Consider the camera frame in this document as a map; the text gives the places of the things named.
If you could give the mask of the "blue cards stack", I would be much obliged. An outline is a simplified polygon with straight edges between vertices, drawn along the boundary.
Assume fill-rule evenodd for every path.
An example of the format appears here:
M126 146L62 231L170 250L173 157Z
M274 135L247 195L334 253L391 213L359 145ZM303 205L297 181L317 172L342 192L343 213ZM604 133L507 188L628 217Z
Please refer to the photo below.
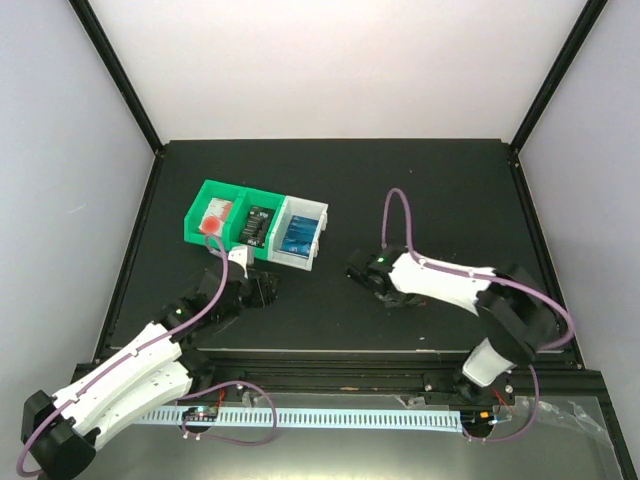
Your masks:
M285 230L280 252L301 257L309 257L311 246L318 227L318 221L312 218L294 215Z

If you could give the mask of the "black frame post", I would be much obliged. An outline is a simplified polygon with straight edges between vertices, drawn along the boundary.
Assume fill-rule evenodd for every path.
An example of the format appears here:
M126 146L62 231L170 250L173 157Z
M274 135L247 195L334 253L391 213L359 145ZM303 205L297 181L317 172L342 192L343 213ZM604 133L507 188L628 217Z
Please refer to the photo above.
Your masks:
M607 4L607 0L585 2L510 142L510 149L515 154L522 152Z
M151 151L155 155L162 153L164 145L91 3L87 0L70 0L69 4L108 71Z

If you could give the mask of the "white storage bin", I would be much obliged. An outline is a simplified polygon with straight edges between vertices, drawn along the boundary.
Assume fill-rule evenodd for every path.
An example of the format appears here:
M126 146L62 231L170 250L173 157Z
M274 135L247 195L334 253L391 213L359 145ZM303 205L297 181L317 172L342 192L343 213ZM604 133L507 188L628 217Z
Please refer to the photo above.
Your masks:
M268 261L310 271L327 220L326 203L286 196L269 236Z

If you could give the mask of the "red white cards stack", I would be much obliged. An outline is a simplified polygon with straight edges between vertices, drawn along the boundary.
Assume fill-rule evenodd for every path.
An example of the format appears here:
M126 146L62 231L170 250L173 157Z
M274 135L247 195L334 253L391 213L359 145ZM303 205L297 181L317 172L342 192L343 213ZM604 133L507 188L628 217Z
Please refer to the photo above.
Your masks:
M217 237L221 237L232 207L233 201L221 198L212 198L200 221L199 231L203 235L215 235Z

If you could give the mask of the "green double storage bin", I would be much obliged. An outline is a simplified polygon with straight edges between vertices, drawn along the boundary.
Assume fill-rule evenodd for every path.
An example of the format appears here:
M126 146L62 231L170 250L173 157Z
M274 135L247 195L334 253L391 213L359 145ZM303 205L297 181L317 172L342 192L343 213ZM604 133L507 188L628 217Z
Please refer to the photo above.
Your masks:
M258 206L274 211L274 218L266 232L264 246L262 248L254 248L255 258L267 261L271 245L270 235L281 213L285 196L255 188L205 180L184 217L183 239L186 243L199 246L205 245L204 234L199 227L205 210L213 198L220 198L232 203L229 215L224 221L222 233L219 235L227 251L236 245L240 245L241 231L246 225L251 207Z

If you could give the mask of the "black cards stack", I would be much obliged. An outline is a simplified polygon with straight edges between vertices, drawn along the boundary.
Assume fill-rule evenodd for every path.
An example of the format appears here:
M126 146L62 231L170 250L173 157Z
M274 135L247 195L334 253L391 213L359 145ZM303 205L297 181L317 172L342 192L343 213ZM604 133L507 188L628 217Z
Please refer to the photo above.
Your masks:
M270 208L252 206L239 235L239 242L257 248L263 248L275 211Z

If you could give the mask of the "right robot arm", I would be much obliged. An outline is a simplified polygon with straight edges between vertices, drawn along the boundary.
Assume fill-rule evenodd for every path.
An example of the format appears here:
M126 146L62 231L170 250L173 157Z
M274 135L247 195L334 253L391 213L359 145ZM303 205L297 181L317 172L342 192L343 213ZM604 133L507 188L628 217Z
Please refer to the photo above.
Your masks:
M492 384L514 367L532 363L557 334L552 308L535 296L535 283L517 265L500 272L425 257L416 261L406 247L388 246L376 255L355 251L346 274L387 307L435 299L479 319L484 338L460 369L449 378L427 381L436 393L454 395L458 404L488 404Z

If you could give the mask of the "black frame post left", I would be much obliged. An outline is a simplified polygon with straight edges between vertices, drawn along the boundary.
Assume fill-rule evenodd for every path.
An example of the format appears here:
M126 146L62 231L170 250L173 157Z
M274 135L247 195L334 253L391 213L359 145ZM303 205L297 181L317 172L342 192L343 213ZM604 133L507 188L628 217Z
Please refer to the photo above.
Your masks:
M87 0L70 0L69 4L108 71L151 151L155 155L162 153L164 145L91 3Z

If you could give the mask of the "black frame post right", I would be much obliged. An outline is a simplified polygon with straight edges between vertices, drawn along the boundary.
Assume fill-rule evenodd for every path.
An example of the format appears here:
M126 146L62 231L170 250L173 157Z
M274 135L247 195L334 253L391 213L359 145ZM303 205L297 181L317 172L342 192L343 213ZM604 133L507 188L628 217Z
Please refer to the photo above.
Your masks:
M607 0L585 2L510 142L510 149L515 154L522 152L607 4Z

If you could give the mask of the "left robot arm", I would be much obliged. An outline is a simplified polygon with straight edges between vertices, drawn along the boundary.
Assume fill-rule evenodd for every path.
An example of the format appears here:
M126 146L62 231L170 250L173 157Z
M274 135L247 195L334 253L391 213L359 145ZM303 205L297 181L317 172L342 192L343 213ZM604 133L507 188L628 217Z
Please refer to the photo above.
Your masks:
M32 394L23 406L17 474L73 479L145 414L231 387L216 382L213 361L197 344L243 310L272 304L279 283L275 274L236 262L209 268L109 359L52 395Z

